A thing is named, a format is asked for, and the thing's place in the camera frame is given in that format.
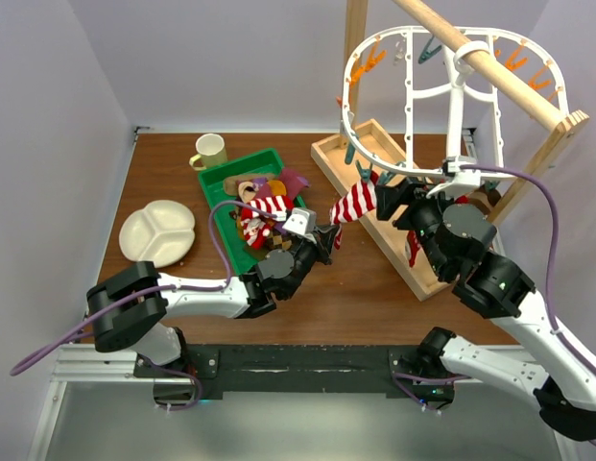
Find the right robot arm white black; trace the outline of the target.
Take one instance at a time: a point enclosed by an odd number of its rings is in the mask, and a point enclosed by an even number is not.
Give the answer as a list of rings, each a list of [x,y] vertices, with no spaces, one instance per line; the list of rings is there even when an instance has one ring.
[[[505,330],[533,362],[477,347],[457,333],[433,328],[394,378],[432,385],[479,379],[526,400],[559,434],[596,443],[596,356],[553,314],[535,283],[490,245],[497,233],[479,208],[406,178],[377,185],[376,217],[412,231],[439,280],[473,312]]]

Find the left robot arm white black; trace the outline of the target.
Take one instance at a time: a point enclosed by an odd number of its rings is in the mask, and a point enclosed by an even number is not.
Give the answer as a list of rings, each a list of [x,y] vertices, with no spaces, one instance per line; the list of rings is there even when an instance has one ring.
[[[291,299],[318,263],[329,265],[341,227],[315,227],[293,236],[288,251],[274,250],[246,273],[230,279],[180,279],[141,261],[87,294],[97,352],[134,349],[163,318],[218,316],[251,319]]]

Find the green plastic tray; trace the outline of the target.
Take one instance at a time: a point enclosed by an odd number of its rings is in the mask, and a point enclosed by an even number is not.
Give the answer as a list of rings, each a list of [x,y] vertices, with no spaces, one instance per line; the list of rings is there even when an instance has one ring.
[[[220,202],[235,198],[235,195],[224,191],[223,182],[226,178],[248,173],[278,174],[284,166],[276,149],[267,149],[203,170],[199,173],[199,181],[204,197],[213,208]],[[236,222],[229,217],[232,210],[233,207],[224,206],[215,213],[214,222],[233,272],[235,275],[240,275],[249,270],[257,259],[245,249],[245,243],[239,236]]]

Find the teal plastic clothes peg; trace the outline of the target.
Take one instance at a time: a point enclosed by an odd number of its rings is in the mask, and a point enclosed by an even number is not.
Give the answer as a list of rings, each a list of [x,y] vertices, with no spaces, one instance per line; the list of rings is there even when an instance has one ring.
[[[355,166],[362,182],[377,182],[378,174],[373,170],[373,164],[364,167],[359,160],[355,161]]]

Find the wooden hanger stand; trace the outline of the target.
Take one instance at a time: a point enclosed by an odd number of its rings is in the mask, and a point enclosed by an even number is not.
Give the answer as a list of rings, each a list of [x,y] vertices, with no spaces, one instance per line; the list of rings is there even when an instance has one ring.
[[[518,33],[491,27],[457,27],[450,24],[423,1],[401,1],[399,7],[415,24],[398,26],[365,35],[368,4],[346,4],[345,61],[342,95],[339,100],[340,131],[316,142],[311,148],[313,160],[339,193],[353,185],[376,178],[388,184],[406,177],[422,178],[437,192],[452,197],[463,196],[487,182],[509,181],[511,186],[494,206],[488,218],[495,224],[506,218],[526,193],[526,182],[504,172],[504,139],[499,98],[506,96],[547,131],[548,136],[528,162],[525,172],[540,176],[569,145],[589,120],[582,110],[568,106],[563,74],[555,59],[538,43]],[[418,35],[429,35],[441,43],[447,70],[444,84],[424,89],[416,87],[414,67],[419,58],[415,50]],[[398,145],[374,119],[362,124],[354,120],[359,82],[385,56],[381,43],[398,38],[395,58],[405,66],[400,88],[404,93],[404,143]],[[543,97],[538,78],[527,82],[514,74],[513,61],[502,63],[496,55],[495,42],[505,39],[537,56],[543,72],[552,79],[554,91]],[[441,167],[420,168],[414,161],[414,113],[417,101],[446,96],[449,99],[446,151]],[[464,141],[465,100],[489,106],[491,111],[493,167],[480,167],[475,156],[466,157]]]

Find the cream divided plate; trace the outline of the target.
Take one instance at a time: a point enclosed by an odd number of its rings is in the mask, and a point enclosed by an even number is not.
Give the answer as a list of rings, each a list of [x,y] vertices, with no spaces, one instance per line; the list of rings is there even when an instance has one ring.
[[[195,241],[196,219],[185,205],[156,200],[134,211],[119,231],[119,248],[129,261],[156,268],[179,262]]]

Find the aluminium frame rail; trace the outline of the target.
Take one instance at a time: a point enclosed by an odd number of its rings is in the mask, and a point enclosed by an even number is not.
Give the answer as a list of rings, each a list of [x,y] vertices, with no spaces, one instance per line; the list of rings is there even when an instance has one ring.
[[[188,385],[189,378],[136,377],[139,360],[132,351],[96,352],[92,344],[61,346],[36,425],[27,460],[45,460],[69,383],[153,383]]]

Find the red white striped sock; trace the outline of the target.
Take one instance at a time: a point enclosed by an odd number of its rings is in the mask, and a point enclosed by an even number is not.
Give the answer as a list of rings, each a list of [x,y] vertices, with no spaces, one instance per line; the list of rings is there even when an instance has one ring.
[[[330,209],[332,224],[350,223],[376,209],[375,183],[372,179],[360,180]]]
[[[246,203],[238,218],[239,229],[247,245],[260,249],[273,235],[278,216],[286,216],[294,208],[286,195],[256,198]]]

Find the cream yellow mug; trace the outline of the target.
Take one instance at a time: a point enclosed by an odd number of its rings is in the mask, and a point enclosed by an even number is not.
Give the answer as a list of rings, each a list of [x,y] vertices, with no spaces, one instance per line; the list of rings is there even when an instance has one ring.
[[[202,171],[227,163],[225,140],[216,133],[202,134],[194,143],[196,154],[189,159],[189,166]]]

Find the brown striped sock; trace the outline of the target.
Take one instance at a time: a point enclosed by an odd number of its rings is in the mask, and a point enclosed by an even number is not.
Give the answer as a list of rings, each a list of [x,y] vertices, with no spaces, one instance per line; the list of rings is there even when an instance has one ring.
[[[477,190],[469,196],[472,205],[477,206],[484,214],[489,214],[501,200],[497,189],[490,191]]]

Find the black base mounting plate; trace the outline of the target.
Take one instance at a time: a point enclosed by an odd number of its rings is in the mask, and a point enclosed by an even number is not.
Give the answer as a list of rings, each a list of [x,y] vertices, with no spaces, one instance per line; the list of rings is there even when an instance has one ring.
[[[450,384],[419,382],[416,376],[449,376],[416,346],[190,345],[203,400],[229,393],[382,394],[403,398],[393,381],[425,402],[451,402]]]

